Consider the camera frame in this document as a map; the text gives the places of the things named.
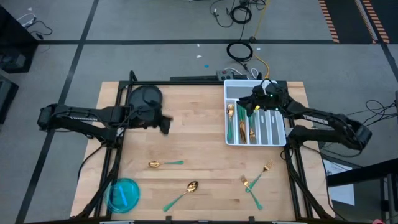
paper sheet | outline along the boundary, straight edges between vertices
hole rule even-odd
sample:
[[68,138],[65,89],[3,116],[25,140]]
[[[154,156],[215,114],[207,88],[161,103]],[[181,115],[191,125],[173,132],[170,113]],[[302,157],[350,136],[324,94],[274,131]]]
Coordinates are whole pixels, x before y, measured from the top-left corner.
[[[328,160],[323,160],[326,167],[327,175],[338,174],[347,170],[351,170],[351,167],[341,165],[336,162],[330,162]],[[346,203],[349,205],[355,205],[354,197],[354,185],[348,184],[338,187],[329,187],[329,193],[332,200],[337,202]]]

floor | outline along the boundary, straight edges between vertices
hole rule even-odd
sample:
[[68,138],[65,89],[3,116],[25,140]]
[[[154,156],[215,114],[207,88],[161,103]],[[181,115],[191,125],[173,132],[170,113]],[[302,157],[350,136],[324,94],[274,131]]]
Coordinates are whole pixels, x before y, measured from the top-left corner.
[[[0,177],[6,180],[0,182],[3,223],[15,223],[42,152],[46,134],[36,125],[39,109],[56,103],[63,89],[67,93],[62,95],[66,97],[65,104],[95,107],[101,82],[127,80],[130,70],[134,70],[139,80],[215,75],[216,70],[226,67],[242,70],[227,56],[226,44],[200,44],[203,42],[200,40],[238,39],[241,34],[240,24],[228,29],[217,25],[209,13],[212,2],[0,0],[14,17],[29,13],[31,8],[38,19],[53,29],[46,40],[75,40],[40,45],[29,73],[8,75],[20,88],[0,131]],[[227,0],[216,3],[220,23],[230,22],[224,14],[224,9],[230,6],[231,1]],[[255,31],[259,16],[260,11],[254,9],[252,21],[245,26],[244,39]],[[380,45],[316,44],[315,40],[331,40],[317,0],[272,1],[257,38],[314,40],[308,44],[280,42],[253,47],[270,65],[272,79],[304,82],[313,108],[346,114],[365,110],[367,100],[378,100],[384,105],[394,100],[398,77],[394,76]],[[192,41],[187,41],[189,44],[131,42],[130,45],[104,41],[83,45],[84,40]],[[398,58],[397,45],[388,45],[388,49]],[[265,70],[257,60],[248,65]],[[361,113],[352,118],[364,121],[370,116]],[[365,166],[398,157],[396,120],[372,125],[371,131],[371,142],[360,156],[340,159]],[[55,134],[25,222],[69,217],[86,142],[81,134]],[[354,153],[338,145],[328,149]],[[356,194],[357,189],[362,189],[359,195],[367,195],[363,193],[366,187],[357,187]],[[369,201],[378,203],[373,197]]]

transparent blue bowl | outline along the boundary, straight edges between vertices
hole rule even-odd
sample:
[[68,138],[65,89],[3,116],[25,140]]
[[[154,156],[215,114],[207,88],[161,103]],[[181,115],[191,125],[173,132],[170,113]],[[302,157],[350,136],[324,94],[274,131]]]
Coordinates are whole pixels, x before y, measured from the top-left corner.
[[137,205],[139,197],[137,183],[132,179],[121,178],[106,189],[105,204],[114,213],[126,213]]

wooden table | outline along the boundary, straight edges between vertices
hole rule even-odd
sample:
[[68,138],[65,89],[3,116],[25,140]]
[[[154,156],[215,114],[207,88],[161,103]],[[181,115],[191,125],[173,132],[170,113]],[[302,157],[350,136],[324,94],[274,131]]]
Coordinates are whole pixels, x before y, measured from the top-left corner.
[[[302,82],[288,82],[289,95],[308,106]],[[118,82],[104,82],[97,108],[114,106]],[[128,129],[124,137],[119,178],[135,180],[141,190],[137,206],[125,214],[114,213],[112,219],[164,220],[295,220],[286,163],[279,154],[281,147],[228,146],[224,141],[223,86],[159,86],[163,95],[163,114],[174,117],[170,133],[159,129]],[[308,121],[296,124],[311,127]],[[89,140],[86,156],[100,143]],[[315,142],[306,145],[317,148]],[[328,205],[326,180],[319,154],[302,148],[302,160],[308,189],[320,205],[334,216]],[[105,150],[85,164],[77,186],[71,215],[79,213],[98,189]],[[245,174],[252,181],[268,160],[273,168],[253,188],[264,206],[259,211],[239,180]],[[184,165],[148,167],[150,160],[184,160]],[[184,192],[187,184],[199,181],[193,194],[185,195],[168,212],[163,207]],[[298,192],[301,214],[305,217],[303,197]]]

cutlery tray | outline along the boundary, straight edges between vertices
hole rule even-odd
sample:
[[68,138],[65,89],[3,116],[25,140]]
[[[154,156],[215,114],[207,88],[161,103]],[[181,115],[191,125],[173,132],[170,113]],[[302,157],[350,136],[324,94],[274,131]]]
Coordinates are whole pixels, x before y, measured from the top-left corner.
[[[239,105],[236,103],[239,98],[252,94],[252,89],[260,85],[262,80],[225,80],[224,81],[224,108],[225,108],[225,141],[232,146],[284,146],[286,145],[284,119],[279,111],[262,109],[255,110],[252,114],[252,122],[242,108],[243,116],[239,119]],[[269,84],[266,80],[262,84],[265,88]],[[228,105],[234,106],[232,119],[228,116]],[[245,129],[246,143],[242,140],[239,130],[239,121],[242,120]],[[253,130],[255,137],[250,138],[250,130]]]

